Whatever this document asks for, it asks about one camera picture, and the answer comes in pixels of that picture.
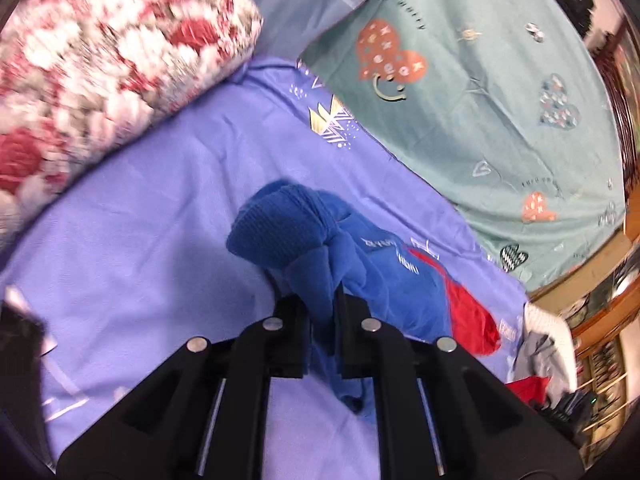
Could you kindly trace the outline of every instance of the pillow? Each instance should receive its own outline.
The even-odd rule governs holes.
[[[526,333],[537,332],[547,334],[554,340],[558,355],[564,363],[569,388],[572,392],[578,389],[578,373],[575,367],[574,340],[569,326],[561,317],[527,303],[524,307],[524,327]]]
[[[0,36],[0,246],[88,166],[230,75],[251,0],[25,0]]]

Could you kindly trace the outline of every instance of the red cloth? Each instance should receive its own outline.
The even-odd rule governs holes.
[[[538,404],[544,404],[546,400],[546,387],[550,380],[548,377],[531,376],[513,383],[508,383],[507,388],[516,394],[527,406],[531,404],[532,400]]]
[[[409,251],[442,275],[447,287],[453,339],[477,356],[490,355],[500,348],[500,333],[489,311],[429,254],[418,249]]]

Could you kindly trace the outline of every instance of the floral fabric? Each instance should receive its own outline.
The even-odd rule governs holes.
[[[0,37],[0,247],[89,165],[230,75],[251,0],[25,0]]]

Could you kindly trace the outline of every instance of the purple fabric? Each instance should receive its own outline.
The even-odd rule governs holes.
[[[20,288],[58,342],[43,397],[56,454],[191,336],[230,338],[271,313],[268,280],[225,239],[239,207],[279,178],[328,190],[436,254],[494,316],[502,347],[482,362],[508,379],[519,283],[305,68],[256,59],[85,176],[4,270],[2,284]],[[373,479],[376,446],[375,428],[316,378],[276,382],[266,479]]]

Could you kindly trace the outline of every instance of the blue heart print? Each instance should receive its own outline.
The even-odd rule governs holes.
[[[563,130],[572,130],[580,124],[580,112],[569,104],[564,81],[558,74],[552,74],[542,83],[540,92],[540,123]]]

